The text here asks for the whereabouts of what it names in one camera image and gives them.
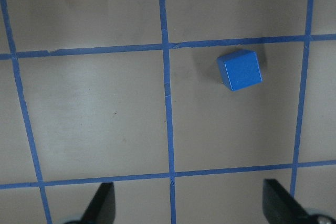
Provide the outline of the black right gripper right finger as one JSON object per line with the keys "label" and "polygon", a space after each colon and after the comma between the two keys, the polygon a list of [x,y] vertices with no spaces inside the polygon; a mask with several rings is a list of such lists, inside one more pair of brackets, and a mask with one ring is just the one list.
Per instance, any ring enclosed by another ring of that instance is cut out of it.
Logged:
{"label": "black right gripper right finger", "polygon": [[308,223],[309,214],[276,179],[264,179],[263,214],[270,224]]}

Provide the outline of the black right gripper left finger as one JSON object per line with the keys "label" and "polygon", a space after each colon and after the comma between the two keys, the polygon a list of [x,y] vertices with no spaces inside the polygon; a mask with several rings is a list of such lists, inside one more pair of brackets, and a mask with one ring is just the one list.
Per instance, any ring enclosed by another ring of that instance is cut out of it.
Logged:
{"label": "black right gripper left finger", "polygon": [[102,183],[81,217],[81,223],[114,223],[114,183]]}

